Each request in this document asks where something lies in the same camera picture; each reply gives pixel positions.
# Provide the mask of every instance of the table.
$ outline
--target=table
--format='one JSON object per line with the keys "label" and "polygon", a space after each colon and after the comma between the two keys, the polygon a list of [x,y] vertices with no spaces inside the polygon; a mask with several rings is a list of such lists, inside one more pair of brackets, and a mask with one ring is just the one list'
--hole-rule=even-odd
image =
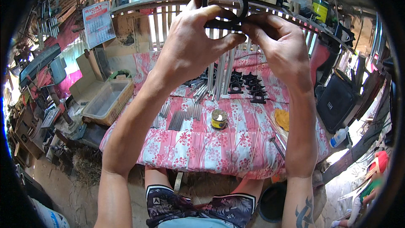
{"label": "table", "polygon": [[[128,104],[136,96],[147,73],[156,63],[158,53],[131,55],[136,64],[137,74],[134,77],[134,96]],[[266,58],[260,53],[237,50],[233,68],[244,74],[252,72],[259,79],[263,79],[269,99],[267,104],[250,103],[251,96],[246,93],[222,95],[219,101],[206,98],[202,101],[201,120],[187,119],[183,122],[181,131],[177,132],[167,130],[174,111],[186,110],[194,99],[186,96],[189,89],[174,91],[168,98],[168,102],[171,103],[168,118],[160,118],[159,129],[149,130],[137,163],[180,171],[208,171],[250,179],[265,179],[284,173],[284,161],[268,139],[273,137],[275,132],[279,132],[278,126],[272,120],[274,110],[276,108],[289,110],[287,88],[272,74]],[[229,126],[222,131],[215,131],[210,126],[211,112],[218,108],[228,113]],[[119,118],[104,135],[100,150],[104,150]],[[318,161],[321,161],[330,153],[330,146],[319,119],[316,123],[316,138]]]}

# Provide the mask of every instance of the clear plastic bin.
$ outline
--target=clear plastic bin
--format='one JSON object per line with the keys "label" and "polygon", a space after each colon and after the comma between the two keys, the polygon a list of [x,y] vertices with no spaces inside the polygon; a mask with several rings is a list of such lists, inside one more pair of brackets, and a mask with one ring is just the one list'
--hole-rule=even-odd
{"label": "clear plastic bin", "polygon": [[95,123],[111,126],[133,93],[132,79],[106,82],[81,115]]}

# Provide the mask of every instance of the hammer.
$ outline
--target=hammer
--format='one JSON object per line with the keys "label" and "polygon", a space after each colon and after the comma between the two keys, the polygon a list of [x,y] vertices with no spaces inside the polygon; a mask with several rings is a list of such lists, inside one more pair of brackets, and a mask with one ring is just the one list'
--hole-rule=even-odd
{"label": "hammer", "polygon": [[284,156],[284,153],[281,151],[280,147],[276,144],[275,139],[276,137],[274,136],[271,139],[269,139],[269,141],[274,143],[283,160],[286,160],[286,156]]}

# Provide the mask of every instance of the white plastic bottle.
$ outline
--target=white plastic bottle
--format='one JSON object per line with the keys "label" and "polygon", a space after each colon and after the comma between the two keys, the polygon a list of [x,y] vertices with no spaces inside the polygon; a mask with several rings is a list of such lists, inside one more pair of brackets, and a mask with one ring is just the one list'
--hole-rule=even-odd
{"label": "white plastic bottle", "polygon": [[341,144],[343,142],[343,140],[346,139],[348,131],[349,131],[348,126],[346,126],[346,128],[344,128],[344,129],[339,129],[338,131],[336,131],[336,134],[329,141],[329,144],[331,145],[331,147],[336,148],[339,144]]}

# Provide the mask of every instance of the light blue shirt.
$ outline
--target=light blue shirt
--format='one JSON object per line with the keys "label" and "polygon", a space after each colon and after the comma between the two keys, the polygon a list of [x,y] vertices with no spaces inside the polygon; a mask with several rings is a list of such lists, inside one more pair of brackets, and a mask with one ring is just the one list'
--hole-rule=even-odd
{"label": "light blue shirt", "polygon": [[227,224],[224,220],[215,218],[183,217],[169,221],[164,221],[158,225],[158,228],[232,228],[233,225]]}

